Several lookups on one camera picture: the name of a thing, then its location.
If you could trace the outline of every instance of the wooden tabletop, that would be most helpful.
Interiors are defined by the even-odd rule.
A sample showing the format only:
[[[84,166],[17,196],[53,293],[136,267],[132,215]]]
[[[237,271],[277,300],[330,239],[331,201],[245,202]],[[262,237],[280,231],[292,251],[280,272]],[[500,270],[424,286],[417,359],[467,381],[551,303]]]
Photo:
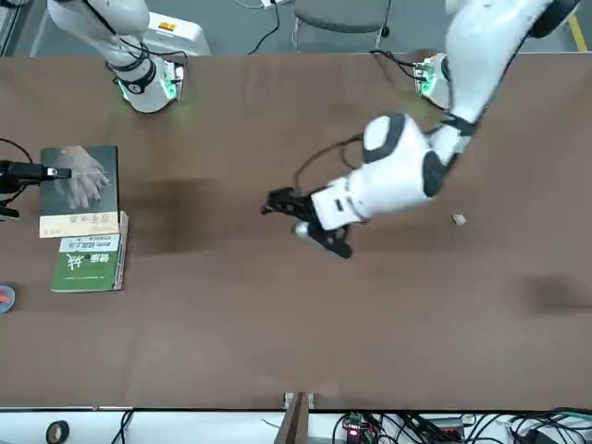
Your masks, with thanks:
[[[442,196],[356,227],[349,261],[259,214],[379,113],[434,124],[387,63],[198,58],[184,103],[141,115],[98,58],[1,59],[0,135],[36,158],[118,145],[130,233],[123,291],[52,293],[39,192],[16,202],[22,220],[0,225],[0,282],[18,291],[0,405],[277,408],[299,390],[321,408],[589,405],[589,55],[518,56]],[[344,172],[330,155],[304,185]]]

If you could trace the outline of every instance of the robotic arm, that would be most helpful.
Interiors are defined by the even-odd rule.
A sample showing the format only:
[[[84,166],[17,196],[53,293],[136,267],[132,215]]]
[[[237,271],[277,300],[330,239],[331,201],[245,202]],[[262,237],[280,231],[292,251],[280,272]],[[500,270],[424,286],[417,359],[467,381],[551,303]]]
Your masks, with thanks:
[[[47,0],[47,11],[59,28],[101,53],[137,111],[153,113],[179,97],[182,67],[142,42],[150,23],[143,0]]]
[[[350,257],[351,224],[425,204],[436,197],[456,158],[527,36],[551,33],[579,0],[470,0],[446,37],[450,103],[438,129],[424,134],[411,117],[378,117],[364,130],[362,165],[300,196],[271,191],[262,212],[299,219],[294,232],[326,250]]]

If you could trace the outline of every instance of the yellow label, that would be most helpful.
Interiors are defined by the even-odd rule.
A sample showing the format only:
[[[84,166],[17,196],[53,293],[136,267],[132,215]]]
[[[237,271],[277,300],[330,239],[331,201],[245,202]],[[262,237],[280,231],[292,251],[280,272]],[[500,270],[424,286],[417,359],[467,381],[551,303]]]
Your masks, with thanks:
[[[167,30],[167,31],[174,31],[177,28],[177,25],[174,23],[166,23],[165,21],[162,21],[159,25],[158,28],[160,28],[161,30]]]

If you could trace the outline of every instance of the book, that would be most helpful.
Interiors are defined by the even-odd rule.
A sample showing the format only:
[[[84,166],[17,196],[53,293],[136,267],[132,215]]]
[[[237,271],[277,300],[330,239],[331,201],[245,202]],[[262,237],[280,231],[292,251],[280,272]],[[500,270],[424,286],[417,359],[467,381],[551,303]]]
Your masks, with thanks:
[[[72,178],[42,182],[40,238],[118,233],[115,145],[44,148],[41,163],[70,168]]]
[[[119,215],[119,233],[63,238],[51,291],[82,293],[121,290],[130,220]]]

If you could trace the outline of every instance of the gray chair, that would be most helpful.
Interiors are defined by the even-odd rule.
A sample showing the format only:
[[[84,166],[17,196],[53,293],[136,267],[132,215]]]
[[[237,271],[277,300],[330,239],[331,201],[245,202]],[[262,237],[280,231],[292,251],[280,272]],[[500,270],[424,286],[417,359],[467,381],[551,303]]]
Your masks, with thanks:
[[[295,0],[296,25],[292,42],[299,51],[299,29],[302,24],[321,30],[363,34],[376,32],[375,48],[389,35],[392,0]]]

